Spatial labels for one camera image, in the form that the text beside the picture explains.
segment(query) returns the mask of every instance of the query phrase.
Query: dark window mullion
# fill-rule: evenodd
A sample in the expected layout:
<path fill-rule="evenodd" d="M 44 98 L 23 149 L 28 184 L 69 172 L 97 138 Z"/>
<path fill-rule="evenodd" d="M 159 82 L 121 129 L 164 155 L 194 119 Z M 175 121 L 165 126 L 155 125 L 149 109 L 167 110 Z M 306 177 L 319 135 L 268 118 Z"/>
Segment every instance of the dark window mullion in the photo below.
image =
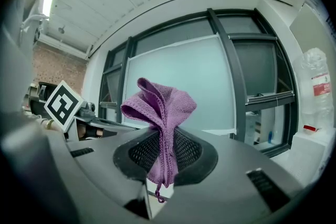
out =
<path fill-rule="evenodd" d="M 117 52 L 115 50 L 111 51 L 111 57 L 110 57 L 109 65 L 107 66 L 107 70 L 113 65 L 114 57 L 116 56 L 116 53 Z"/>
<path fill-rule="evenodd" d="M 254 23 L 258 26 L 258 28 L 260 29 L 260 31 L 263 34 L 272 34 L 271 31 L 269 31 L 269 29 L 267 27 L 264 26 L 264 24 L 259 20 L 259 17 L 256 15 L 256 13 L 254 12 L 254 14 L 252 15 L 252 20 L 254 21 Z"/>
<path fill-rule="evenodd" d="M 268 24 L 266 19 L 263 17 L 263 15 L 258 11 L 258 9 L 255 8 L 256 12 L 256 18 L 257 20 L 260 21 L 260 23 L 264 26 L 268 34 L 275 34 L 273 28 Z M 294 72 L 291 67 L 289 58 L 286 54 L 286 51 L 281 44 L 281 41 L 278 39 L 277 40 L 277 47 L 282 54 L 282 57 L 284 59 L 284 62 L 286 64 L 287 71 L 289 73 L 290 81 L 291 81 L 291 86 L 292 90 L 295 94 L 294 99 L 295 101 L 287 106 L 285 106 L 285 127 L 284 127 L 284 137 L 288 137 L 287 140 L 283 139 L 284 142 L 287 142 L 289 145 L 291 145 L 293 135 L 297 132 L 298 129 L 298 112 L 299 112 L 299 105 L 298 105 L 298 96 L 297 96 L 297 88 L 296 88 L 296 83 L 295 83 L 295 77 L 294 77 Z"/>
<path fill-rule="evenodd" d="M 118 97 L 117 97 L 117 122 L 121 123 L 121 103 L 122 103 L 122 94 L 124 89 L 125 73 L 127 67 L 127 60 L 131 57 L 132 49 L 134 47 L 134 39 L 129 37 L 126 42 L 125 54 L 121 64 L 121 72 L 118 85 Z"/>
<path fill-rule="evenodd" d="M 133 46 L 131 48 L 130 58 L 135 56 L 137 45 L 138 45 L 138 41 L 133 38 Z"/>
<path fill-rule="evenodd" d="M 107 53 L 107 57 L 106 57 L 106 60 L 105 60 L 104 71 L 109 68 L 112 56 L 113 56 L 113 52 L 109 51 Z"/>
<path fill-rule="evenodd" d="M 217 30 L 216 30 L 216 27 L 215 27 L 214 23 L 211 21 L 210 17 L 208 17 L 208 22 L 210 24 L 210 27 L 212 29 L 213 34 L 216 35 L 217 34 Z"/>
<path fill-rule="evenodd" d="M 230 40 L 234 39 L 256 39 L 256 40 L 278 40 L 276 36 L 272 34 L 260 34 L 260 33 L 231 33 L 228 34 Z"/>
<path fill-rule="evenodd" d="M 232 81 L 236 101 L 236 130 L 237 130 L 237 135 L 234 136 L 234 139 L 243 142 L 245 140 L 245 128 L 246 128 L 245 103 L 247 102 L 247 97 L 246 97 L 246 88 L 242 68 L 240 66 L 238 55 L 233 45 L 233 42 L 228 38 L 228 35 L 226 34 L 218 17 L 211 8 L 208 9 L 208 12 L 211 23 L 215 28 L 216 32 L 219 34 L 219 37 L 223 43 L 228 63 L 230 66 L 230 71 L 232 74 Z"/>
<path fill-rule="evenodd" d="M 226 17 L 252 17 L 254 14 L 253 10 L 247 9 L 216 9 L 214 10 L 216 15 L 226 16 Z"/>
<path fill-rule="evenodd" d="M 285 97 L 290 97 L 290 96 L 294 96 L 293 91 L 274 93 L 274 94 L 269 94 L 269 95 L 262 95 L 262 96 L 258 96 L 258 97 L 249 97 L 247 99 L 247 103 L 248 104 L 258 103 L 258 102 L 267 101 L 269 99 L 276 99 L 276 98 L 279 99 L 279 98 L 285 98 Z"/>
<path fill-rule="evenodd" d="M 192 19 L 197 19 L 197 18 L 202 18 L 202 17 L 206 17 L 207 16 L 207 12 L 198 12 L 198 13 L 193 13 L 193 14 L 188 14 L 179 18 L 175 18 L 172 20 L 169 20 L 167 22 L 161 23 L 159 25 L 155 25 L 147 30 L 145 30 L 144 32 L 141 32 L 139 34 L 137 34 L 136 36 L 133 37 L 134 40 L 140 40 L 143 39 L 151 34 L 154 34 L 158 31 L 161 31 L 164 28 L 167 27 L 172 27 L 175 24 L 179 24 L 181 22 L 185 22 L 188 20 L 192 20 Z"/>
<path fill-rule="evenodd" d="M 99 103 L 100 103 L 101 98 L 102 98 L 101 93 L 103 91 L 103 83 L 104 83 L 104 74 L 102 74 L 102 76 L 101 76 L 100 90 L 99 90 L 99 100 L 98 100 Z M 98 117 L 105 119 L 104 118 L 104 111 L 100 106 L 98 106 Z"/>
<path fill-rule="evenodd" d="M 99 107 L 99 112 L 98 112 L 98 117 L 106 120 L 106 118 L 107 118 L 107 109 L 100 106 Z"/>
<path fill-rule="evenodd" d="M 107 75 L 108 73 L 111 73 L 113 71 L 116 71 L 117 69 L 120 69 L 122 67 L 122 64 L 118 64 L 116 66 L 110 67 L 109 69 L 107 69 L 103 74 Z"/>
<path fill-rule="evenodd" d="M 100 102 L 99 105 L 101 107 L 103 107 L 103 108 L 111 107 L 111 108 L 115 109 L 117 107 L 117 103 L 116 102 Z"/>
<path fill-rule="evenodd" d="M 257 111 L 257 110 L 275 108 L 277 106 L 290 104 L 294 102 L 295 102 L 295 98 L 294 98 L 294 95 L 292 95 L 288 97 L 273 98 L 273 99 L 263 100 L 260 102 L 248 103 L 245 106 L 245 108 L 246 108 L 246 112 Z"/>

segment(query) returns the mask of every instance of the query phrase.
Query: black mesh panel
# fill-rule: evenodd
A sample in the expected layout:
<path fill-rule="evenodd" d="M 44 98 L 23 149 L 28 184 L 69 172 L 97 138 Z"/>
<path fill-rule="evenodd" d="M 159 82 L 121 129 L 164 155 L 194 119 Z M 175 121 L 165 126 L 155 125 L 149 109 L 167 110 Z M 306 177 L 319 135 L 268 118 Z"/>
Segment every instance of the black mesh panel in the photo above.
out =
<path fill-rule="evenodd" d="M 160 153 L 160 134 L 151 135 L 140 144 L 129 150 L 132 161 L 144 168 L 148 173 Z"/>
<path fill-rule="evenodd" d="M 176 155 L 178 171 L 193 164 L 202 153 L 202 146 L 177 130 L 174 131 L 173 149 Z M 160 153 L 160 134 L 156 133 L 129 150 L 132 161 L 144 168 L 147 173 L 151 170 Z"/>
<path fill-rule="evenodd" d="M 182 171 L 193 164 L 202 154 L 202 146 L 177 130 L 174 131 L 174 152 L 178 171 Z"/>

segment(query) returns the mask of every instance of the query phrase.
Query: window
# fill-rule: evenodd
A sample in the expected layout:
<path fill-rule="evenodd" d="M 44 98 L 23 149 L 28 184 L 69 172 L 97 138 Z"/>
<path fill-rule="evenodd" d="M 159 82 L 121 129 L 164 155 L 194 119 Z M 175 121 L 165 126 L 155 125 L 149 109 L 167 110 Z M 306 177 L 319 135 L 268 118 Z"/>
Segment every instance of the window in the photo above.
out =
<path fill-rule="evenodd" d="M 122 63 L 124 54 L 125 54 L 125 49 L 123 48 L 123 49 L 119 50 L 119 51 L 114 55 L 114 60 L 113 60 L 113 65 L 114 65 L 114 66 L 119 65 L 119 64 Z"/>
<path fill-rule="evenodd" d="M 197 109 L 182 126 L 234 132 L 231 74 L 218 36 L 187 40 L 178 46 L 167 46 L 139 55 L 129 59 L 128 67 L 125 99 L 139 91 L 136 82 L 138 78 L 145 77 L 186 91 L 195 100 Z M 149 126 L 142 121 L 124 120 Z"/>
<path fill-rule="evenodd" d="M 207 19 L 198 19 L 177 24 L 140 39 L 137 44 L 135 55 L 158 49 L 175 42 L 209 36 L 212 34 L 213 31 Z"/>
<path fill-rule="evenodd" d="M 248 96 L 276 91 L 275 46 L 269 42 L 234 42 Z"/>
<path fill-rule="evenodd" d="M 244 75 L 247 97 L 291 91 L 287 66 L 276 42 L 233 40 Z"/>
<path fill-rule="evenodd" d="M 122 44 L 107 55 L 100 87 L 98 109 L 100 118 L 116 121 L 120 74 L 124 54 L 125 44 Z"/>
<path fill-rule="evenodd" d="M 130 37 L 107 55 L 99 115 L 147 126 L 120 110 L 139 91 L 139 77 L 189 93 L 197 109 L 183 126 L 229 133 L 270 157 L 288 149 L 297 131 L 291 65 L 257 10 L 208 9 Z"/>
<path fill-rule="evenodd" d="M 109 93 L 111 99 L 110 102 L 114 103 L 117 102 L 119 79 L 120 79 L 120 69 L 110 72 L 106 75 L 106 80 L 109 87 Z"/>

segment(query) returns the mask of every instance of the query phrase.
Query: frosted glass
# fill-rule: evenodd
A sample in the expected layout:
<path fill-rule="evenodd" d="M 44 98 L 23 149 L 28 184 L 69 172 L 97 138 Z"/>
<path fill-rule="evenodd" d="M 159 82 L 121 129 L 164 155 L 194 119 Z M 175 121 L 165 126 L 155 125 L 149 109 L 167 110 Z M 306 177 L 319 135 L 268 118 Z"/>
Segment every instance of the frosted glass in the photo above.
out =
<path fill-rule="evenodd" d="M 275 92 L 274 44 L 235 42 L 248 96 Z"/>
<path fill-rule="evenodd" d="M 125 54 L 125 49 L 121 49 L 114 55 L 114 60 L 113 60 L 113 65 L 114 66 L 122 63 L 124 54 Z"/>
<path fill-rule="evenodd" d="M 101 100 L 100 100 L 101 102 L 112 102 L 111 101 L 111 95 L 110 95 L 110 92 L 109 92 L 109 87 L 108 87 L 108 84 L 107 84 L 106 76 L 103 76 L 103 84 L 101 86 L 100 98 L 101 98 Z"/>
<path fill-rule="evenodd" d="M 251 17 L 219 17 L 224 30 L 230 33 L 261 33 Z"/>
<path fill-rule="evenodd" d="M 129 59 L 124 98 L 139 91 L 136 81 L 140 77 L 186 91 L 195 100 L 197 109 L 182 126 L 235 128 L 231 72 L 217 36 L 180 42 Z"/>
<path fill-rule="evenodd" d="M 117 112 L 115 111 L 115 109 L 107 109 L 106 110 L 106 119 L 109 121 L 117 121 Z"/>
<path fill-rule="evenodd" d="M 106 78 L 109 86 L 111 102 L 116 102 L 118 94 L 119 78 L 120 78 L 120 69 L 109 73 L 108 75 L 106 75 Z"/>

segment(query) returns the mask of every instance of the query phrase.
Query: black vent slot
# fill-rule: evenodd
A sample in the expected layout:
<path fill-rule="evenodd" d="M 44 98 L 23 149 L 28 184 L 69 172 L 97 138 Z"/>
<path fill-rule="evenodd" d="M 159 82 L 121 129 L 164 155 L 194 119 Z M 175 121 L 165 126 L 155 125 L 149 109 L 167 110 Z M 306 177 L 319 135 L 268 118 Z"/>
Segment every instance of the black vent slot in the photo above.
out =
<path fill-rule="evenodd" d="M 160 134 L 151 135 L 143 140 L 137 146 L 129 150 L 129 156 L 132 161 L 144 168 L 147 173 L 151 170 L 160 153 Z"/>
<path fill-rule="evenodd" d="M 192 165 L 202 154 L 202 146 L 174 130 L 174 152 L 178 171 Z"/>
<path fill-rule="evenodd" d="M 257 169 L 246 173 L 252 181 L 265 203 L 272 212 L 275 212 L 289 202 L 288 196 L 264 173 Z"/>
<path fill-rule="evenodd" d="M 76 158 L 78 156 L 81 155 L 85 155 L 88 154 L 90 152 L 93 152 L 94 150 L 90 147 L 86 147 L 86 148 L 82 148 L 80 150 L 76 150 L 76 151 L 70 151 L 70 154 L 72 155 L 73 158 Z"/>
<path fill-rule="evenodd" d="M 336 41 L 336 31 L 335 31 L 335 27 L 334 27 L 334 24 L 333 24 L 332 21 L 331 21 L 330 16 L 328 17 L 328 19 L 326 20 L 326 22 L 327 22 L 327 24 L 328 24 L 329 27 L 330 27 L 332 37 L 333 37 L 333 38 L 335 39 L 335 41 Z"/>

